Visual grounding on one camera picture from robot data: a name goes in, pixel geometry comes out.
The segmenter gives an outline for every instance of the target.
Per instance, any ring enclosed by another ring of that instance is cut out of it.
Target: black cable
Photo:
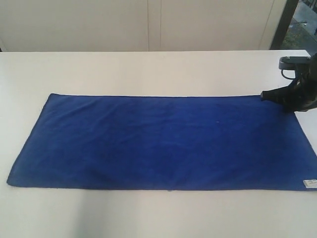
[[[281,70],[281,74],[282,74],[282,76],[284,77],[284,78],[286,78],[286,79],[289,79],[289,80],[295,80],[296,79],[296,77],[295,78],[289,78],[289,77],[287,77],[287,76],[285,76],[284,75],[284,73],[283,73],[283,69]]]

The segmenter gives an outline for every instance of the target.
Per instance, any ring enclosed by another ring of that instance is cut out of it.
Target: towel label
[[[304,180],[303,182],[306,188],[317,188],[317,179]]]

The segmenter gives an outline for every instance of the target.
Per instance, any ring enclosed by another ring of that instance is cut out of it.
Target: microfiber towel
[[[309,190],[294,113],[259,96],[51,94],[7,183],[83,189]]]

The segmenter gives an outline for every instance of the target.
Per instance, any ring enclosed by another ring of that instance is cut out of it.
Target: white table
[[[92,191],[5,182],[49,93],[259,94],[290,82],[278,69],[287,55],[307,53],[0,53],[0,237],[317,237],[317,192]],[[317,110],[297,116],[317,151]]]

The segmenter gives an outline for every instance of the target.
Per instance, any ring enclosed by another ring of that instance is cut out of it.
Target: robotic arm
[[[317,108],[317,54],[312,58],[282,57],[279,69],[282,76],[292,82],[286,87],[262,91],[261,101],[281,104],[285,112],[306,112]],[[286,77],[284,70],[294,70],[295,78]]]

